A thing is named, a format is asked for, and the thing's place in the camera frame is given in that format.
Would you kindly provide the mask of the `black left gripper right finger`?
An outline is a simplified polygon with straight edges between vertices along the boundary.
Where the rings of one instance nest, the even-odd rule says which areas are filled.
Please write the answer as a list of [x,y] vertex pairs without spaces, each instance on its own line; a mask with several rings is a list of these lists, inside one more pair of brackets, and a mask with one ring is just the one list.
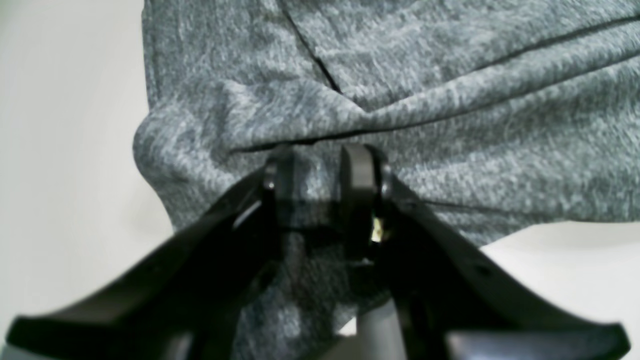
[[390,291],[409,360],[620,360],[621,323],[560,309],[444,223],[391,170],[382,151],[340,154],[347,255],[370,260]]

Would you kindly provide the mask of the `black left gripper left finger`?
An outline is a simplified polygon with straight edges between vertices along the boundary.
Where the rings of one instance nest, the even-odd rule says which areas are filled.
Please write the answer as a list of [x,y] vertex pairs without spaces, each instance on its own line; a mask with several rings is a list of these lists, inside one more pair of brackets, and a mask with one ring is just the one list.
[[282,258],[288,146],[123,275],[63,309],[14,319],[13,349],[55,360],[228,360],[240,312]]

